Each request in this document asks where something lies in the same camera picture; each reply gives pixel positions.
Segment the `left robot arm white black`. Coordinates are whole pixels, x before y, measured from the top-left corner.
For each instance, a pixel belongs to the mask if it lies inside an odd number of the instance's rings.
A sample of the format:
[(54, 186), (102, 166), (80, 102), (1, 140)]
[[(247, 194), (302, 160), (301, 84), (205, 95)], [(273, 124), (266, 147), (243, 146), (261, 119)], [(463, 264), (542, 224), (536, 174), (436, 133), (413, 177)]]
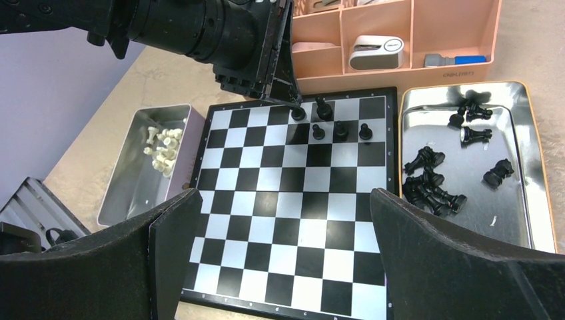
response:
[(221, 89), (297, 109), (292, 1), (92, 0), (1, 2), (3, 34), (76, 28), (123, 59), (137, 42), (211, 64)]

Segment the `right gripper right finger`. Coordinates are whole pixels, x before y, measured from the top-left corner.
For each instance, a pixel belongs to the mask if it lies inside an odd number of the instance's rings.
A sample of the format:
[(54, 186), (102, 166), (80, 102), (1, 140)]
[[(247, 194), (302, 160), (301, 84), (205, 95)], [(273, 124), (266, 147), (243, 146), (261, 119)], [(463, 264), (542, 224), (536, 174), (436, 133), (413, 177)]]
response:
[(374, 189), (395, 319), (563, 319), (564, 256), (485, 237)]

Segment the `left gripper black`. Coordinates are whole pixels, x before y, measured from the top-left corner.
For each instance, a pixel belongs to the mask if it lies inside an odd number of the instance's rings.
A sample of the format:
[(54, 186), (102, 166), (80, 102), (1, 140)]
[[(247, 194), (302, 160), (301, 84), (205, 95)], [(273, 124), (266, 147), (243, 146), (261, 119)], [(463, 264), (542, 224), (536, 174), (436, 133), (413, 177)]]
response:
[(293, 1), (204, 1), (194, 59), (213, 65), (221, 89), (297, 109)]

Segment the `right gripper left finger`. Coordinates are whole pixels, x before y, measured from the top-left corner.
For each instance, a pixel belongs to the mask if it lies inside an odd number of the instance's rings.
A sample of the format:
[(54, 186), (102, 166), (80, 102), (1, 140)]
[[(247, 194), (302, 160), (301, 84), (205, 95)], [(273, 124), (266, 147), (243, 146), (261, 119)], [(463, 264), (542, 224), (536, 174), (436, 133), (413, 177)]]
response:
[(155, 208), (42, 253), (1, 257), (2, 319), (173, 319), (203, 199)]

